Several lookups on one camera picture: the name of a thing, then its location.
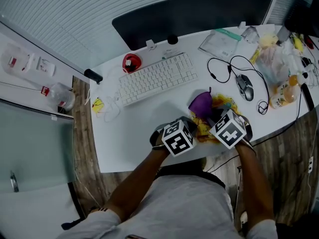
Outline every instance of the plastic bottle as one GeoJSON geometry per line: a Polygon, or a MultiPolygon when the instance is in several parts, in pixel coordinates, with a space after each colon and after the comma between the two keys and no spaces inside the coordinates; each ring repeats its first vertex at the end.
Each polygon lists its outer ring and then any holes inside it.
{"type": "Polygon", "coordinates": [[[270,105],[274,109],[286,106],[298,99],[301,93],[300,86],[305,82],[302,75],[292,75],[287,81],[275,89],[275,94],[270,98],[270,105]]]}
{"type": "Polygon", "coordinates": [[[43,87],[41,93],[50,99],[51,103],[65,108],[66,111],[71,110],[74,106],[74,93],[60,83],[56,83],[50,88],[43,87]]]}

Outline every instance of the glass door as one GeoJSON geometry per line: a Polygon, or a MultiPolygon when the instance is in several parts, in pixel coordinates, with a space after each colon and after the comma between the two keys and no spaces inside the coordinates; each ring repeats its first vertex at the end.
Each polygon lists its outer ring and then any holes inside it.
{"type": "Polygon", "coordinates": [[[0,193],[74,180],[73,118],[0,99],[0,193]]]}

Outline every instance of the yellow bottle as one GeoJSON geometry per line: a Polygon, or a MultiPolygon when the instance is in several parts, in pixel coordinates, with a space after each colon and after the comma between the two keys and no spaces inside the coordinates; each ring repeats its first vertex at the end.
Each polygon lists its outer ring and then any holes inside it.
{"type": "Polygon", "coordinates": [[[269,104],[272,108],[278,109],[293,103],[301,93],[300,86],[305,82],[302,75],[292,75],[287,81],[275,89],[275,94],[270,98],[269,104]]]}

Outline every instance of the black monitor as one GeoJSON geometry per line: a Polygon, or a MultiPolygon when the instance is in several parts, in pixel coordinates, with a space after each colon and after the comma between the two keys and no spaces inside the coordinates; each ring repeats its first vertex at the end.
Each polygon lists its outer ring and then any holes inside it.
{"type": "Polygon", "coordinates": [[[165,0],[114,18],[113,27],[131,50],[210,29],[260,25],[271,0],[165,0]]]}

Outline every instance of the yellow sticker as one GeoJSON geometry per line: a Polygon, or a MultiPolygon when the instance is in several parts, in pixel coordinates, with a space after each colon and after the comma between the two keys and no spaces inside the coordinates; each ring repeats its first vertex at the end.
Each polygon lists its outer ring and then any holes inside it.
{"type": "Polygon", "coordinates": [[[92,105],[92,110],[97,114],[103,107],[104,103],[100,98],[97,98],[92,105]]]}

